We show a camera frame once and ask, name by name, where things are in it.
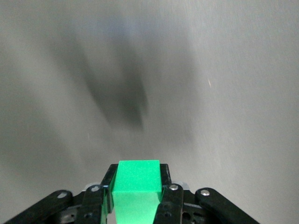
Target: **bolt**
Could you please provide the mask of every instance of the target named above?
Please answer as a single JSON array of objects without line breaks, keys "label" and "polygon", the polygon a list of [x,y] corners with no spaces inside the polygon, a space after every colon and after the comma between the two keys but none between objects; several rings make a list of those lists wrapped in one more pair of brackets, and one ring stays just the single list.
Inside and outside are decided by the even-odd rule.
[{"label": "bolt", "polygon": [[98,191],[100,188],[97,186],[97,185],[95,185],[91,190],[92,190],[92,192],[95,192],[95,191]]},{"label": "bolt", "polygon": [[203,195],[203,196],[209,196],[210,192],[208,190],[201,190],[200,194]]},{"label": "bolt", "polygon": [[169,189],[170,190],[177,190],[178,186],[176,184],[172,184],[172,185],[170,185]]},{"label": "bolt", "polygon": [[65,196],[67,196],[67,194],[65,192],[62,192],[57,196],[57,198],[64,198]]}]

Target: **gray background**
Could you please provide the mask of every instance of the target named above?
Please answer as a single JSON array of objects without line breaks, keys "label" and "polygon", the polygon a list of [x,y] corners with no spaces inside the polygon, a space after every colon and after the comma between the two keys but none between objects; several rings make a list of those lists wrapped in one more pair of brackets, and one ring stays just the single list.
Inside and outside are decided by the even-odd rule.
[{"label": "gray background", "polygon": [[298,1],[3,1],[0,30],[0,222],[159,159],[298,223]]}]

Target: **green cube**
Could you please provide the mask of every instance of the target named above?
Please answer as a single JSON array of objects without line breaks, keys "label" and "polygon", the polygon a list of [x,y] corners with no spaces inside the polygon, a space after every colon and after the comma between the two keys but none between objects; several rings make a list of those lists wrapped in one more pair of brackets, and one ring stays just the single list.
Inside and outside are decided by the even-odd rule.
[{"label": "green cube", "polygon": [[117,224],[152,224],[162,198],[160,161],[120,161],[112,196]]}]

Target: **black linkage arm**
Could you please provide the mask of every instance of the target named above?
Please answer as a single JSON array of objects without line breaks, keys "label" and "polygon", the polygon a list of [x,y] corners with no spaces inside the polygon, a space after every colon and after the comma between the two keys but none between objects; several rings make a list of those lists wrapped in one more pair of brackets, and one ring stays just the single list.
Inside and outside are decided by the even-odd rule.
[{"label": "black linkage arm", "polygon": [[[76,196],[55,191],[5,224],[107,224],[117,167],[110,165],[100,184]],[[171,182],[167,164],[160,164],[160,172],[163,197],[153,224],[258,224],[216,190],[203,188],[193,194]]]}]

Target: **screw head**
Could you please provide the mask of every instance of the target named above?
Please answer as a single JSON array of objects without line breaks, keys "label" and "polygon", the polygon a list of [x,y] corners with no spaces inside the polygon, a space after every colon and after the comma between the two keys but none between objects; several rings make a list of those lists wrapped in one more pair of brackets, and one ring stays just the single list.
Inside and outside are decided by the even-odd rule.
[{"label": "screw head", "polygon": [[67,194],[65,192],[62,192],[57,196],[57,198],[64,198],[65,196],[67,196]]},{"label": "screw head", "polygon": [[91,188],[92,192],[98,191],[100,188],[98,187],[98,185],[95,185]]},{"label": "screw head", "polygon": [[208,190],[201,190],[200,194],[203,195],[203,196],[209,196],[210,192]]},{"label": "screw head", "polygon": [[177,190],[178,186],[176,184],[172,184],[172,185],[169,186],[169,189],[170,190]]}]

